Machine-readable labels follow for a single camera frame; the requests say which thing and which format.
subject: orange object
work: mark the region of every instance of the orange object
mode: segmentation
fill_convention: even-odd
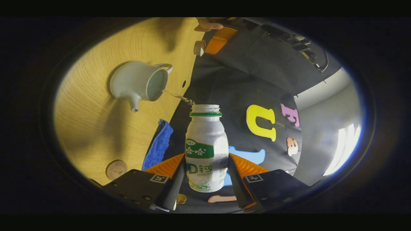
[[[242,183],[244,184],[244,186],[245,186],[245,188],[247,189],[247,191],[248,191],[248,193],[250,194],[250,196],[253,198],[250,190],[248,190],[246,184],[244,183],[243,178],[244,178],[245,176],[247,176],[247,175],[254,175],[254,174],[260,174],[260,173],[266,173],[266,172],[269,172],[269,170],[267,170],[267,169],[265,169],[265,168],[263,168],[263,167],[255,164],[255,163],[253,163],[253,162],[251,162],[251,161],[248,161],[248,160],[246,160],[246,159],[244,159],[244,158],[241,158],[241,157],[239,157],[239,156],[237,156],[237,155],[234,155],[234,154],[231,154],[231,153],[230,153],[230,156],[231,156],[231,158],[233,159],[234,164],[236,165],[236,168],[237,168],[238,174],[240,175],[240,178],[241,178],[241,180],[242,180]],[[256,203],[255,200],[254,200],[253,203],[245,206],[244,209],[251,208],[251,207],[255,206],[256,204],[257,204],[257,203]]]
[[[238,30],[229,27],[217,30],[205,48],[204,53],[217,54],[237,32]]]
[[[158,163],[153,167],[146,169],[145,172],[168,176],[171,179],[183,157],[184,153]]]

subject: white plastic bottle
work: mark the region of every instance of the white plastic bottle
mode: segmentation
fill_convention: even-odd
[[[185,140],[185,160],[190,188],[198,192],[215,192],[224,185],[229,145],[219,105],[192,106]]]

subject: window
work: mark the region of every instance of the window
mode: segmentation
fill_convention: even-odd
[[[357,145],[360,133],[361,126],[358,125],[355,129],[354,124],[351,124],[347,128],[338,130],[338,141],[334,158],[332,159],[331,164],[328,166],[323,176],[333,174],[335,171],[340,169],[341,166],[348,160]]]

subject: wooden table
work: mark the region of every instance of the wooden table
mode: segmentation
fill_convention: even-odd
[[[163,94],[155,102],[140,101],[140,111],[133,113],[111,95],[111,75],[130,61],[171,63],[166,90],[183,95],[196,57],[194,43],[204,35],[194,31],[197,25],[195,18],[146,20],[100,42],[68,71],[55,101],[54,123],[68,160],[85,177],[109,183],[105,170],[116,159],[141,170],[159,119],[170,121],[180,100]]]

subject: bottle opening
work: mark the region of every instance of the bottle opening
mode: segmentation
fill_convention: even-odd
[[[196,104],[191,107],[190,116],[221,116],[220,106],[217,104]]]

